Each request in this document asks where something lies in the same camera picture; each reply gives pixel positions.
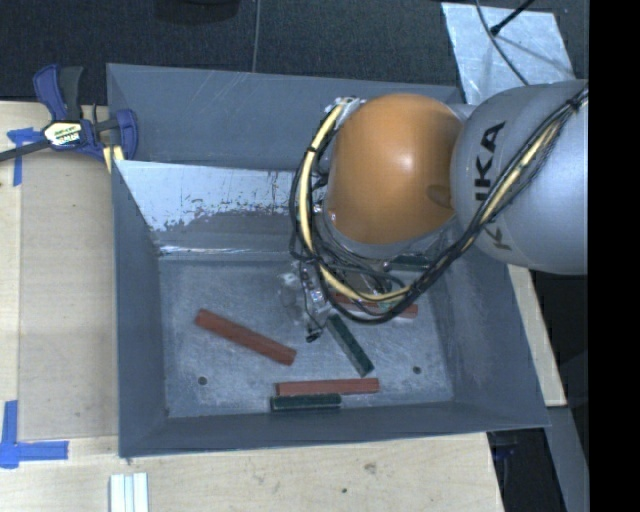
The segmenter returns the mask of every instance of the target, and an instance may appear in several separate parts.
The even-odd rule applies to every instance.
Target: wooden table
[[[9,129],[47,122],[37,103],[0,102],[0,150],[12,147]],[[24,158],[14,187],[13,165],[0,164],[0,406],[19,398],[20,439],[70,444],[66,461],[0,469],[0,511],[108,510],[110,475],[137,472],[153,512],[504,510],[484,434],[120,459],[111,219],[91,210],[110,207],[107,171],[44,150]],[[509,270],[545,401],[565,405],[529,273]]]

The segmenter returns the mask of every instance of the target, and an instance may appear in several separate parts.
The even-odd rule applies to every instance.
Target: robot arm
[[[505,91],[475,109],[464,128],[444,105],[393,96],[365,104],[341,126],[337,120],[353,100],[339,101],[292,187],[299,242],[292,240],[292,255],[315,269],[326,298],[333,289],[364,315],[334,302],[338,311],[386,322],[474,243],[508,263],[586,272],[585,82]],[[334,137],[326,195],[314,197],[313,176]],[[434,237],[452,219],[463,234],[433,254]],[[420,275],[408,285],[392,278],[393,261],[416,252],[427,256]],[[385,311],[368,310],[365,301]]]

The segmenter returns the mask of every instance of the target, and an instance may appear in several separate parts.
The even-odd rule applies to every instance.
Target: cable
[[[253,37],[253,58],[251,59],[251,72],[256,72],[258,65],[258,41],[260,39],[260,0],[256,1],[256,30]]]
[[[496,50],[498,50],[498,53],[500,54],[502,59],[505,61],[507,66],[509,66],[511,71],[513,71],[515,73],[515,75],[518,77],[518,79],[524,85],[529,85],[529,82],[527,81],[527,79],[524,76],[522,76],[522,74],[516,69],[516,67],[513,65],[513,62],[511,62],[509,57],[507,57],[507,55],[504,53],[504,51],[502,50],[500,45],[498,45],[498,43],[496,42],[496,38],[493,35],[493,33],[491,32],[491,29],[489,28],[489,25],[487,24],[487,20],[485,19],[484,14],[482,13],[482,9],[480,8],[480,0],[475,0],[475,4],[476,4],[476,11],[478,11],[478,16],[480,17],[480,23],[482,23],[482,26],[484,27],[485,32],[489,36],[489,40],[491,41],[493,46],[495,46]]]
[[[522,12],[524,12],[527,7],[529,7],[536,0],[527,0],[522,5],[520,5],[515,11],[513,11],[509,16],[503,19],[500,23],[496,23],[493,27],[491,27],[491,34],[497,36],[500,31],[506,27],[509,23],[511,23],[514,19],[516,19]]]
[[[342,272],[351,272],[365,274],[372,277],[377,283],[379,288],[385,289],[386,287],[381,281],[392,281],[399,285],[401,288],[405,286],[401,279],[393,276],[387,272],[373,269],[370,265],[363,262],[361,258],[357,257],[353,253],[349,252],[343,247],[334,237],[330,230],[326,231],[326,235],[329,238],[329,242],[322,240],[320,235],[316,232],[312,235],[314,247],[322,260],[326,259],[325,255],[328,255],[332,260],[331,268],[340,270]]]

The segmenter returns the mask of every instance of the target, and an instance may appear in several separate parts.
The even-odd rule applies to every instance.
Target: gray bin
[[[475,249],[419,299],[415,320],[347,322],[379,393],[337,411],[269,412],[276,382],[358,377],[328,331],[307,343],[279,300],[291,176],[324,108],[400,91],[451,104],[455,88],[110,65],[108,91],[140,132],[135,160],[112,173],[121,456],[548,425],[507,267]],[[296,361],[198,328],[202,307]]]

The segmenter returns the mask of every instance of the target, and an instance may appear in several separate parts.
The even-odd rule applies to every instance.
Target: bin floor
[[[180,254],[160,263],[167,408],[170,417],[259,413],[269,410],[274,384],[294,380],[358,378],[325,330],[312,343],[280,300],[281,278],[292,271],[286,253],[272,261],[210,261]],[[429,294],[417,318],[379,326],[346,320],[375,366],[368,377],[380,392],[345,396],[344,407],[449,401],[451,379],[435,328]],[[200,308],[213,311],[297,351],[278,364],[194,324]]]

